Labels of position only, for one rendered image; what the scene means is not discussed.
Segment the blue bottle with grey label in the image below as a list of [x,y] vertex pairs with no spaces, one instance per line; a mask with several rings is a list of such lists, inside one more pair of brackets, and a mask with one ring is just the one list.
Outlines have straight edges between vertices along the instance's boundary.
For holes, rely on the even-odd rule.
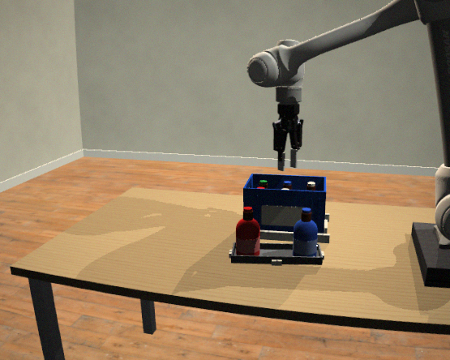
[[311,219],[311,209],[303,208],[301,220],[294,226],[293,256],[316,257],[318,228]]

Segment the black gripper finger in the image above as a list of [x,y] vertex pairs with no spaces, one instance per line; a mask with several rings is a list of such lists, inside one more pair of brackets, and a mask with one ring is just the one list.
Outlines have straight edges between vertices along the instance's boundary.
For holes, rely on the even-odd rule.
[[281,119],[277,122],[273,122],[273,150],[278,152],[277,170],[285,171],[285,144],[291,121],[287,121],[286,130],[281,128]]
[[[298,167],[298,150],[302,146],[302,124],[303,119],[293,120],[293,130],[289,130],[289,138],[291,143],[290,149],[290,167]],[[295,146],[294,146],[295,145]]]

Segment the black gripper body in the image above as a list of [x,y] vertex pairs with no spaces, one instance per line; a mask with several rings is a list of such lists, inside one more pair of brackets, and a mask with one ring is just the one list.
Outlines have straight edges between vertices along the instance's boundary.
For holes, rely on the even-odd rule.
[[278,121],[281,119],[281,125],[282,125],[282,129],[286,130],[286,126],[287,126],[287,121],[290,120],[291,121],[291,125],[290,128],[291,130],[293,130],[293,120],[296,120],[296,122],[298,121],[298,116],[297,115],[291,115],[288,116],[288,114],[299,114],[299,103],[297,103],[296,105],[283,105],[278,103],[277,104],[277,112],[279,113],[279,119]]

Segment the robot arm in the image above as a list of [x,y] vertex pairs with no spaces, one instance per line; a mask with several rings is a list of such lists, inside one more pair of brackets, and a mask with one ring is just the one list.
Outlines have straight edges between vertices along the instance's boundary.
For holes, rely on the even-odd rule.
[[438,248],[450,250],[450,0],[393,0],[371,15],[302,43],[278,41],[276,47],[256,54],[248,62],[247,72],[254,84],[276,87],[277,102],[296,105],[302,101],[304,62],[419,19],[428,32],[444,155],[444,164],[435,174],[433,230],[439,240]]

